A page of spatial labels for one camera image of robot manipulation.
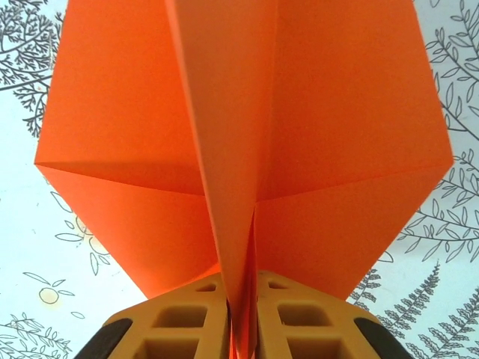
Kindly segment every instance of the fern illustration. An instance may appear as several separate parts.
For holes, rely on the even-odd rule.
[[[369,307],[364,303],[364,300],[376,303],[376,297],[368,291],[368,289],[379,288],[381,286],[381,284],[377,282],[379,279],[381,279],[381,276],[377,274],[377,269],[371,269],[351,293],[350,303],[369,311]]]
[[[428,349],[430,354],[420,349],[413,343],[407,343],[407,348],[415,355],[417,359],[432,358],[459,358],[466,359],[470,357],[462,356],[461,350],[467,349],[472,354],[478,353],[478,348],[466,348],[462,343],[470,340],[468,333],[475,331],[473,326],[478,324],[479,318],[479,288],[472,294],[469,302],[465,303],[464,308],[458,308],[459,316],[450,315],[451,322],[439,323],[439,328],[429,328],[431,336],[419,335],[419,339]]]
[[[45,328],[22,313],[21,318],[0,325],[0,359],[67,359],[70,341],[58,337],[52,327]]]
[[[416,323],[416,316],[421,315],[421,311],[426,309],[426,303],[430,296],[434,294],[434,288],[439,282],[439,264],[436,264],[433,272],[424,280],[424,282],[408,298],[401,299],[401,304],[394,306],[395,310],[386,310],[386,316],[377,316],[381,323],[395,335],[404,339],[402,331],[411,330],[410,323]]]
[[[39,13],[46,1],[10,0],[0,7],[0,91],[13,90],[30,115],[22,120],[38,138],[63,27]]]
[[[476,340],[476,346],[468,347],[467,350],[469,350],[472,354],[476,354],[479,357],[479,341]]]

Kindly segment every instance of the leaf pattern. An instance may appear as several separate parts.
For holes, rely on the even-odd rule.
[[[98,259],[95,253],[90,253],[91,270],[95,275],[98,274]]]
[[[465,348],[463,341],[469,341],[471,332],[475,331],[479,318],[479,288],[472,293],[469,302],[466,302],[464,308],[458,308],[460,317],[451,314],[449,319],[451,323],[440,322],[439,328],[429,328],[430,335],[419,334],[420,341],[429,349],[428,354],[424,353],[413,343],[407,343],[406,347],[416,355],[417,358],[465,358],[460,355],[459,349]],[[472,354],[477,354],[474,347],[468,347],[467,350]]]
[[[40,14],[43,1],[16,0],[0,7],[0,91],[14,96],[30,113],[23,118],[27,130],[38,138],[45,114],[52,69],[63,26]]]
[[[376,303],[376,297],[371,293],[370,290],[379,288],[381,286],[381,284],[378,282],[380,279],[381,276],[377,274],[377,270],[371,269],[361,280],[361,283],[359,283],[356,289],[351,293],[349,302],[369,311],[369,307],[364,301]]]
[[[452,167],[436,186],[436,192],[443,190],[442,198],[457,193],[452,208],[443,208],[438,199],[433,197],[429,208],[427,203],[420,207],[403,228],[397,240],[412,240],[405,253],[413,252],[422,242],[429,242],[431,246],[425,252],[423,261],[437,256],[440,248],[447,254],[447,263],[465,252],[470,254],[470,262],[476,260],[479,255],[479,212],[464,206],[471,199],[479,200],[479,168],[473,165],[474,155],[470,149],[463,151],[460,156],[454,156],[459,166]]]
[[[416,323],[416,316],[420,316],[422,310],[426,309],[430,296],[439,282],[439,264],[424,282],[414,289],[409,296],[401,299],[401,304],[394,306],[395,310],[386,310],[386,316],[377,316],[382,325],[396,337],[404,339],[403,331],[411,330],[411,324]]]
[[[51,327],[45,329],[25,313],[21,319],[11,317],[10,322],[0,324],[0,358],[68,359],[72,352],[69,340],[61,339]]]
[[[32,278],[32,279],[35,279],[35,280],[38,280],[39,282],[43,283],[43,284],[46,284],[46,285],[50,285],[50,283],[46,280],[46,279],[43,279],[40,275],[38,274],[35,274],[35,273],[29,273],[29,272],[24,272],[23,273],[24,275]]]

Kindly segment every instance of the origami model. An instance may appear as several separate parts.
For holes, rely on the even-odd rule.
[[[450,167],[410,0],[70,0],[36,165],[148,297],[346,298]]]

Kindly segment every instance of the plant illustration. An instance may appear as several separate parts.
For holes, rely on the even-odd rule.
[[[412,239],[406,253],[414,251],[421,241],[427,241],[431,247],[423,261],[440,248],[448,255],[447,263],[462,252],[468,252],[470,262],[479,256],[479,211],[465,206],[470,200],[479,199],[479,169],[472,163],[474,155],[474,151],[469,150],[454,156],[455,166],[433,193],[438,199],[439,195],[440,199],[454,196],[455,204],[450,209],[443,208],[440,200],[433,198],[432,206],[420,207],[403,228],[397,240]]]
[[[413,343],[407,343],[407,348],[417,359],[432,358],[459,358],[466,350],[472,354],[478,353],[477,347],[468,347],[463,342],[469,341],[469,333],[475,331],[479,318],[479,288],[475,290],[471,298],[465,303],[464,308],[458,308],[459,316],[450,315],[450,322],[440,322],[435,328],[429,328],[431,336],[419,335],[420,341],[427,348],[427,352]]]
[[[55,235],[55,237],[64,242],[73,242],[77,244],[88,243],[91,270],[94,275],[97,275],[100,265],[110,265],[110,255],[108,251],[101,245],[93,233],[88,230],[78,215],[73,213],[72,209],[64,199],[57,192],[51,191],[50,193],[53,198],[55,198],[56,203],[70,216],[69,219],[64,220],[64,223],[70,231],[59,233]]]
[[[432,8],[435,8],[437,5],[439,5],[439,2],[441,2],[441,0],[429,0],[429,4]]]
[[[22,313],[20,318],[0,324],[0,359],[67,359],[70,341],[61,339],[52,327],[45,328]]]
[[[474,10],[466,9],[464,0],[457,2],[459,10],[451,19],[461,24],[463,29],[446,36],[443,27],[435,31],[436,39],[426,45],[430,52],[432,64],[443,64],[446,61],[452,65],[441,77],[455,78],[459,82],[466,82],[469,86],[467,102],[470,102],[475,86],[479,81],[478,67],[474,64],[479,59],[479,5]]]
[[[58,53],[63,15],[54,21],[39,14],[46,1],[10,0],[0,7],[0,91],[13,90],[28,110],[23,118],[38,138]]]
[[[377,282],[379,279],[381,279],[381,276],[377,274],[377,269],[371,269],[351,293],[349,302],[369,311],[369,307],[364,303],[364,300],[376,303],[376,297],[369,291],[369,289],[379,288],[381,286],[381,284]]]
[[[377,316],[382,325],[396,337],[404,339],[403,331],[411,330],[411,323],[416,323],[416,316],[420,316],[421,311],[426,309],[426,303],[429,303],[438,282],[439,264],[436,264],[424,282],[407,298],[401,299],[401,304],[394,306],[395,310],[386,310],[386,316]]]
[[[80,312],[70,312],[70,314],[77,319],[85,319],[85,316],[81,314]]]
[[[379,257],[378,262],[383,262],[383,263],[394,263],[394,258],[393,256],[388,252],[385,251],[381,257]]]
[[[58,286],[63,284],[65,279],[57,280],[53,283],[50,283],[49,281],[45,280],[38,274],[29,273],[29,272],[24,272],[23,274],[46,285],[45,287],[40,289],[40,291],[38,292],[38,296],[40,297],[42,302],[45,304],[56,303],[58,299],[60,298],[60,295],[74,296],[72,292],[68,292],[67,290],[62,290],[57,288]]]
[[[438,91],[440,91],[441,85],[438,76],[439,74],[436,73],[435,81],[436,87],[438,88]],[[469,100],[474,94],[475,85],[476,83],[472,84],[472,86],[468,90],[466,98]],[[461,96],[456,97],[454,94],[454,82],[451,82],[448,85],[445,98],[440,99],[440,103],[444,112],[444,118],[449,131],[464,132],[472,136],[474,139],[479,140],[479,137],[471,130],[470,126],[466,125],[467,121],[465,121],[465,119],[468,117],[469,113],[465,113],[463,111],[463,98]],[[469,105],[469,110],[472,113],[479,115],[479,108]]]

